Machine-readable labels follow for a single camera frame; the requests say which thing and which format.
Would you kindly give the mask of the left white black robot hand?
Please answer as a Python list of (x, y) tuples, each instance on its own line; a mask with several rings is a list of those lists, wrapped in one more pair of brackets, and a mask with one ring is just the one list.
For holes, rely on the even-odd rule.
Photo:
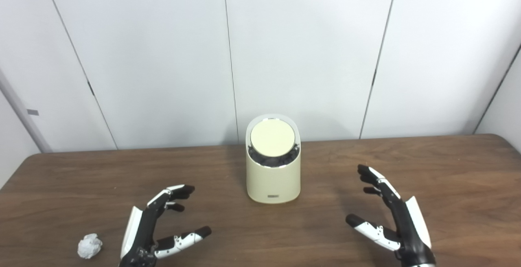
[(194, 191), (191, 185), (170, 186), (149, 200), (144, 210), (132, 208), (123, 236), (120, 267), (154, 267), (159, 259), (178, 254), (212, 234), (212, 229), (204, 226), (193, 232), (154, 239), (158, 219), (166, 210), (183, 212), (185, 207), (175, 201), (188, 199)]

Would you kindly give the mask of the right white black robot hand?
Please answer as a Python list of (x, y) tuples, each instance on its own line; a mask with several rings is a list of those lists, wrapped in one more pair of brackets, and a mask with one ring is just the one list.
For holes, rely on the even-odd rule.
[(346, 216), (346, 223), (376, 245), (390, 250), (402, 267), (435, 267), (431, 238), (417, 199), (405, 201), (383, 174), (370, 166), (359, 164), (361, 181), (370, 184), (363, 192), (377, 195), (391, 211), (396, 230), (367, 221), (355, 214)]

